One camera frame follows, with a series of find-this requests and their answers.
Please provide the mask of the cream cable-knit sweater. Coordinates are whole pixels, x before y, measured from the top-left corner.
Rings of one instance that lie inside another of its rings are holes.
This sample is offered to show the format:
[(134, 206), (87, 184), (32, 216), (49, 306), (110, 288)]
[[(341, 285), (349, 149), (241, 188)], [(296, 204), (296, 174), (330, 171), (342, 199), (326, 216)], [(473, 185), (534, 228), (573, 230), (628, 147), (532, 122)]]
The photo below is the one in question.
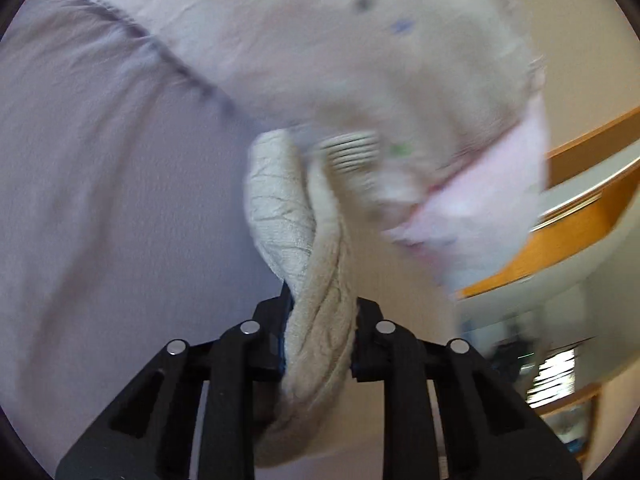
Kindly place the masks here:
[(276, 414), (255, 446), (257, 466), (330, 456), (379, 437), (383, 388), (350, 377), (356, 299), (377, 302), (421, 339), (446, 342), (457, 333), (450, 298), (424, 266), (343, 211), (322, 159), (304, 162), (285, 130), (250, 146), (244, 208), (258, 252), (294, 299)]

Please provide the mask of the pink floral pillow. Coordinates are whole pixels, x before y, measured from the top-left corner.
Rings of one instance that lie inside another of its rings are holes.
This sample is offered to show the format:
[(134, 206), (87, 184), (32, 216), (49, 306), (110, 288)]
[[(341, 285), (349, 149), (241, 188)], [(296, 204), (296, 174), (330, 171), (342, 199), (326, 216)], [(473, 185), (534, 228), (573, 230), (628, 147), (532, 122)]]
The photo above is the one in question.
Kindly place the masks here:
[(537, 94), (515, 127), (385, 235), (423, 262), (447, 292), (496, 274), (538, 220), (549, 140)]

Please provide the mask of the lavender bed sheet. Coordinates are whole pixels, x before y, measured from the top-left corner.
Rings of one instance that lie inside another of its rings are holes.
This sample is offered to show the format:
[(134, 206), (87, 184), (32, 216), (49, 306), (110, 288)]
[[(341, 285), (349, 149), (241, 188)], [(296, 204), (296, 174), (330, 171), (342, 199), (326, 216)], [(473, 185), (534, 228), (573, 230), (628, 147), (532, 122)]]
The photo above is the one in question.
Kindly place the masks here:
[(259, 127), (87, 0), (1, 41), (1, 405), (48, 474), (166, 342), (276, 296), (243, 184)]

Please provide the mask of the white floral pillow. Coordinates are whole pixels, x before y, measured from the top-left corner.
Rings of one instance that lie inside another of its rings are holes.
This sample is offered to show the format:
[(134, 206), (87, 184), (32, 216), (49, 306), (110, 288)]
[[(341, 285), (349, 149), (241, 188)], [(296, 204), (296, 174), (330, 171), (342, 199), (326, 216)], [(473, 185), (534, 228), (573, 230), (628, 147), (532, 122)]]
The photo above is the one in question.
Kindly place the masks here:
[(399, 222), (520, 122), (544, 80), (515, 0), (92, 0), (273, 128), (326, 142)]

